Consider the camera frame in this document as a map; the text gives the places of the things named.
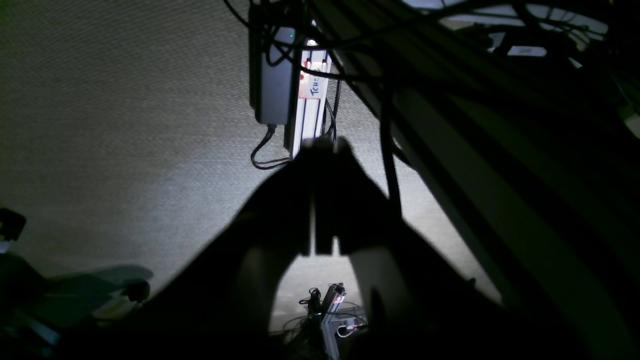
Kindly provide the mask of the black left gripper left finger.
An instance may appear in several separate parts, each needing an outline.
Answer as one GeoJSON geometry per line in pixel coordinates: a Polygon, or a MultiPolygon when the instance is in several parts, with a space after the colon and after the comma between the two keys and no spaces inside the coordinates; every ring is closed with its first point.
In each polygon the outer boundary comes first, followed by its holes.
{"type": "Polygon", "coordinates": [[[306,140],[219,233],[145,308],[153,360],[284,360],[269,335],[286,269],[307,251],[311,175],[319,140],[306,140]]]}

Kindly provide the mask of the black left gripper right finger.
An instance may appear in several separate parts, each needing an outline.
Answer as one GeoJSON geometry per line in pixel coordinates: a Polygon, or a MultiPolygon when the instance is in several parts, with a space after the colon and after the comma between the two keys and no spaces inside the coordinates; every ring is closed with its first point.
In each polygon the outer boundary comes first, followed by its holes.
{"type": "Polygon", "coordinates": [[[364,329],[344,360],[503,360],[505,313],[473,289],[399,214],[348,143],[316,141],[316,250],[338,239],[362,298],[364,329]]]}

